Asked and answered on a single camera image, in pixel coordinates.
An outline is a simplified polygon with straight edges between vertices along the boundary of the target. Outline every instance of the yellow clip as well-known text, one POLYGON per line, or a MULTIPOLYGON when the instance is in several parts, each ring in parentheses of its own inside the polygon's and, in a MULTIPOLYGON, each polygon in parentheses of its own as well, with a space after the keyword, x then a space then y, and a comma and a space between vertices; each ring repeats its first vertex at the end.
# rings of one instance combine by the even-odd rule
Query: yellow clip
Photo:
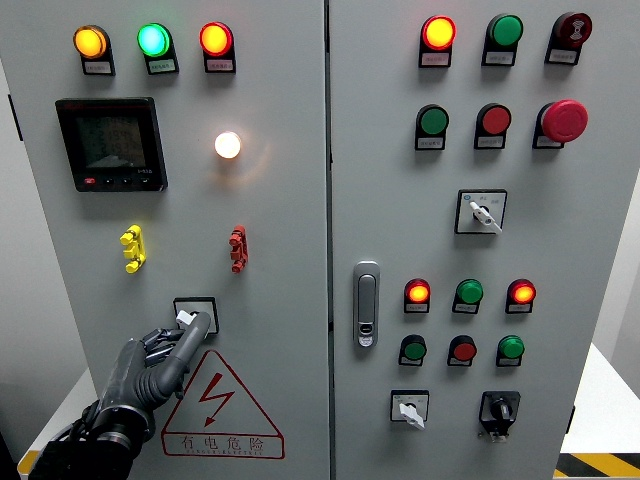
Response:
POLYGON ((127 263, 125 270, 127 273, 136 273, 147 260, 142 229, 138 225, 131 225, 120 237, 120 243, 127 247, 122 252, 124 258, 131 260, 127 263))

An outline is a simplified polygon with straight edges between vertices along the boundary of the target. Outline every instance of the yellow black hazard stripe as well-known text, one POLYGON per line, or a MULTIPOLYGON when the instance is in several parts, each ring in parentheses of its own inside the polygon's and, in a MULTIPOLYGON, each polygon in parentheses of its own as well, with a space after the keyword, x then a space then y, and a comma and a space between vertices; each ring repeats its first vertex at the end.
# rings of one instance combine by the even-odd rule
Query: yellow black hazard stripe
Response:
POLYGON ((561 453, 553 477, 640 479, 640 453, 561 453))

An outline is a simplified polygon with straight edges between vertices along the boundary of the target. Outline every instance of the emergency stop button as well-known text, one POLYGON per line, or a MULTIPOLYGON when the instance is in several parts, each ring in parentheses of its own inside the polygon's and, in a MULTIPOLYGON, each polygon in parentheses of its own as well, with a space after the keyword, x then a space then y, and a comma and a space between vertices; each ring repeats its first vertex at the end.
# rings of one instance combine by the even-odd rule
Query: emergency stop button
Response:
POLYGON ((588 122, 587 109, 577 100, 549 103, 538 113, 533 148, 563 148, 582 135, 588 122))

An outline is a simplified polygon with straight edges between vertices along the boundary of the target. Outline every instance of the red clip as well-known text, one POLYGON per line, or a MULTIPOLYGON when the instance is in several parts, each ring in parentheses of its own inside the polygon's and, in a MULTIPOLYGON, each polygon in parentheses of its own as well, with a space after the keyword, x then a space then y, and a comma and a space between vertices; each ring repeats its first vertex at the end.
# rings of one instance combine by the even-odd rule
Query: red clip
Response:
POLYGON ((231 271, 240 273, 249 261, 249 250, 247 250, 247 233, 242 225, 236 225, 229 237, 231 245, 231 260, 233 265, 231 271))

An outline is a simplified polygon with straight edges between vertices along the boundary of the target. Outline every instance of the electrical hazard symbol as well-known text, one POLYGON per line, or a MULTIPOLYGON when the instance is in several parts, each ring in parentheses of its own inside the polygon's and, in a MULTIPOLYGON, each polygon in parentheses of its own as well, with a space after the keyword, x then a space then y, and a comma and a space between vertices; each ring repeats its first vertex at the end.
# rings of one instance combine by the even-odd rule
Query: electrical hazard symbol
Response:
POLYGON ((231 366, 207 350, 167 424, 165 455, 284 458, 284 437, 231 366))

